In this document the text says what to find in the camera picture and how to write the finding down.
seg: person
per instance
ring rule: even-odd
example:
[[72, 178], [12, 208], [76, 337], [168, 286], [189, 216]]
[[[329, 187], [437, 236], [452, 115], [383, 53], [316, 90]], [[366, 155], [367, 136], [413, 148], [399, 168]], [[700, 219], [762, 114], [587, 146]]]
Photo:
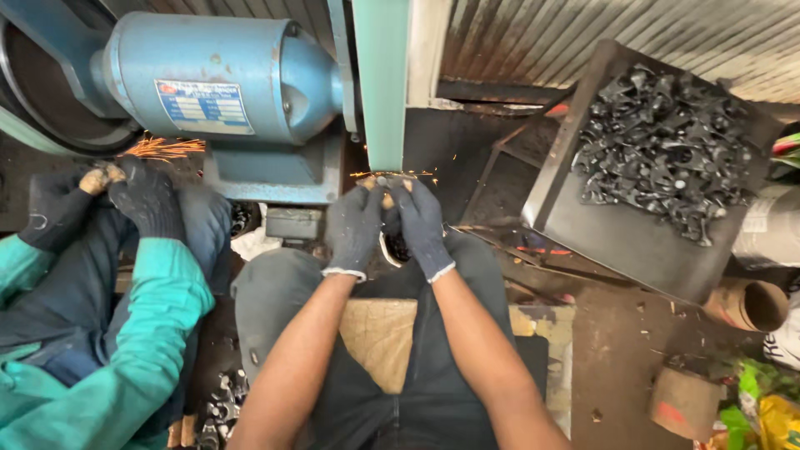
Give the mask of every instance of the person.
[[[29, 224], [0, 241], [0, 448], [164, 448], [182, 414], [207, 280], [226, 283], [230, 205], [133, 156], [122, 169], [113, 205], [86, 182], [97, 171], [35, 175]], [[129, 247], [132, 288], [114, 304]]]
[[[356, 187], [328, 211], [327, 267], [281, 248], [233, 282], [252, 385], [230, 450], [292, 448], [301, 431], [310, 448], [570, 447], [515, 351], [492, 251], [473, 236], [443, 236], [436, 198], [418, 180], [404, 184], [390, 184], [413, 256], [401, 269], [365, 281], [384, 189]], [[351, 294], [418, 300], [398, 395], [383, 393], [337, 337]]]

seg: hand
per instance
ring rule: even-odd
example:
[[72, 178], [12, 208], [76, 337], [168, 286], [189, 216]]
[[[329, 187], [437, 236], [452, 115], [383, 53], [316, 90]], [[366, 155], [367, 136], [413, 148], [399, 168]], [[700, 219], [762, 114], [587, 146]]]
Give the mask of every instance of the hand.
[[455, 267], [442, 239], [442, 207], [419, 180], [397, 180], [392, 180], [390, 192], [400, 210], [402, 236], [428, 283], [433, 283]]
[[357, 186], [328, 208], [325, 241], [334, 257], [323, 275], [346, 273], [366, 280], [364, 268], [381, 231], [383, 194], [380, 186], [371, 191]]
[[95, 169], [64, 174], [41, 174], [30, 177], [28, 225], [19, 238], [32, 247], [55, 253], [63, 250], [80, 231], [86, 211], [95, 195], [102, 193], [84, 189], [84, 179], [97, 176]]
[[121, 166], [127, 180], [113, 183], [108, 194], [134, 222], [139, 236], [185, 242], [186, 229], [170, 177], [133, 155], [123, 157]]

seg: pile of metal parts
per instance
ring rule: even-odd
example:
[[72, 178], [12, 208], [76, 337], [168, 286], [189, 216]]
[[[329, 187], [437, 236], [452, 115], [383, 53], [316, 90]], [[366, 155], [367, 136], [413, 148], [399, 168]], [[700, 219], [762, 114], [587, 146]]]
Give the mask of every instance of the pile of metal parts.
[[709, 222], [753, 196], [747, 167], [758, 149], [746, 141], [746, 110], [721, 87], [636, 65], [589, 114], [572, 164], [588, 175], [582, 203], [627, 203], [709, 247]]
[[220, 392], [212, 393], [214, 401], [206, 404], [206, 422], [202, 426], [199, 438], [201, 450], [219, 450], [234, 434], [239, 411], [250, 392], [245, 371], [239, 369], [234, 373], [219, 374]]
[[230, 237], [235, 238], [241, 234], [252, 218], [253, 212], [250, 202], [230, 203]]

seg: white bag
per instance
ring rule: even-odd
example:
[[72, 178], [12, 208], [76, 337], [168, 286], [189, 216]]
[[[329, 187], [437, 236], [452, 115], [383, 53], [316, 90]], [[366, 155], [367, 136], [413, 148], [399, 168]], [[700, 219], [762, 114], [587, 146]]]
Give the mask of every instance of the white bag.
[[764, 355], [800, 371], [800, 291], [790, 297], [789, 317], [786, 322], [764, 338]]

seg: sparks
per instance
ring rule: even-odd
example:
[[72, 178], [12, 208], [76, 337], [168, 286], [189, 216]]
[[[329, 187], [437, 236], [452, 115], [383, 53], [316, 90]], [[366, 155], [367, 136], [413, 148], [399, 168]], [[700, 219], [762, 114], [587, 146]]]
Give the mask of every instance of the sparks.
[[164, 138], [156, 138], [149, 132], [124, 155], [134, 155], [142, 159], [157, 159], [170, 163], [174, 158], [187, 158], [189, 153], [206, 151], [206, 141], [201, 139], [178, 139], [176, 143], [166, 143]]

